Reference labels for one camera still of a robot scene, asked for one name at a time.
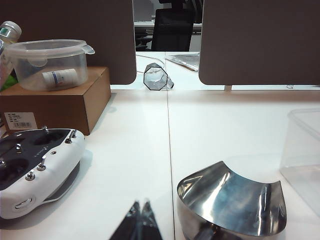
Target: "stainless steel bowl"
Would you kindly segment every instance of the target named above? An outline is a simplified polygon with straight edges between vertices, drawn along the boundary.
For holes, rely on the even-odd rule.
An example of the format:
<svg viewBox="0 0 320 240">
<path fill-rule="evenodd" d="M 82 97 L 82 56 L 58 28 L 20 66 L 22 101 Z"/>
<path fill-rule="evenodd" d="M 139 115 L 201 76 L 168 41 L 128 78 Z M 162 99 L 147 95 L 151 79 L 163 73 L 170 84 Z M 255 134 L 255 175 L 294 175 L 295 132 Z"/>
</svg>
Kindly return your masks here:
<svg viewBox="0 0 320 240">
<path fill-rule="evenodd" d="M 184 178 L 177 211 L 187 240 L 271 239 L 287 223 L 280 181 L 244 178 L 223 161 Z"/>
</svg>

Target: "box label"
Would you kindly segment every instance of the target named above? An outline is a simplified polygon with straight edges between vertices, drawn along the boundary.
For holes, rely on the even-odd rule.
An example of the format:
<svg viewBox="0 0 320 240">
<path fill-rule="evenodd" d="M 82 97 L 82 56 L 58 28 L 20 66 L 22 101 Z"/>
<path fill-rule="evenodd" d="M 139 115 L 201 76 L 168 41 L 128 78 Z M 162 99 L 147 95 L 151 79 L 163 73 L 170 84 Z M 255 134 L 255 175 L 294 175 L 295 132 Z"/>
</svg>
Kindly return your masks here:
<svg viewBox="0 0 320 240">
<path fill-rule="evenodd" d="M 38 129 L 33 112 L 5 112 L 4 116 L 10 130 Z"/>
</svg>

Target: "plastic food container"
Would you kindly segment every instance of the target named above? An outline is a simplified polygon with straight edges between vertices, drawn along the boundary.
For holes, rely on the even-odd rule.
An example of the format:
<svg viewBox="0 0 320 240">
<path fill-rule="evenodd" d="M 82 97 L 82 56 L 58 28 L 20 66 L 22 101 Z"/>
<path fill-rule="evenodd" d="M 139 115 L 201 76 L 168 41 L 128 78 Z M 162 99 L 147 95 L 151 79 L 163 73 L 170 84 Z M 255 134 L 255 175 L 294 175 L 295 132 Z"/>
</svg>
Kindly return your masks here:
<svg viewBox="0 0 320 240">
<path fill-rule="evenodd" d="M 280 172 L 320 216 L 320 108 L 294 110 L 288 117 Z"/>
<path fill-rule="evenodd" d="M 20 85 L 34 91 L 83 84 L 88 79 L 86 54 L 95 53 L 85 41 L 71 39 L 19 42 L 6 50 Z"/>
</svg>

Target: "bottle cap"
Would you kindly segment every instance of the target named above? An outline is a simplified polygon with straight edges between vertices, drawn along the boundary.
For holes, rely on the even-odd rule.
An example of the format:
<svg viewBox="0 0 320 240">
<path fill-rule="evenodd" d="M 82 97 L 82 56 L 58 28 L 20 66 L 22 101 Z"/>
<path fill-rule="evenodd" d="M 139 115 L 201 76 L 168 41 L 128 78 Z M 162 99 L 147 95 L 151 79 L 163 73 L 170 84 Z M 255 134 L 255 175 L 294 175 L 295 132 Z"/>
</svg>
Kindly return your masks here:
<svg viewBox="0 0 320 240">
<path fill-rule="evenodd" d="M 5 36 L 12 42 L 16 42 L 22 33 L 21 28 L 18 24 L 16 24 L 13 21 L 5 21 L 0 25 L 0 29 L 7 29 L 8 31 L 5 31 L 5 34 L 0 31 L 0 35 Z"/>
</svg>

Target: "gray partition panel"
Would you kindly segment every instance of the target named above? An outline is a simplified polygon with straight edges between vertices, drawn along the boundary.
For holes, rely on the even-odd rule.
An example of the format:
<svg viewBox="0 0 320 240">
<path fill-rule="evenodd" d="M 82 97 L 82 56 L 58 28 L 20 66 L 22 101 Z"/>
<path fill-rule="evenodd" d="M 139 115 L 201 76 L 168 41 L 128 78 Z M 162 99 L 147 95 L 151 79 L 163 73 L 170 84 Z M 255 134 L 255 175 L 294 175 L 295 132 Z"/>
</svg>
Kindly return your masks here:
<svg viewBox="0 0 320 240">
<path fill-rule="evenodd" d="M 320 1 L 205 0 L 207 85 L 320 84 Z"/>
<path fill-rule="evenodd" d="M 0 22 L 22 28 L 20 42 L 85 40 L 95 50 L 87 55 L 88 65 L 109 67 L 112 84 L 135 80 L 132 0 L 2 0 L 0 5 Z"/>
</svg>

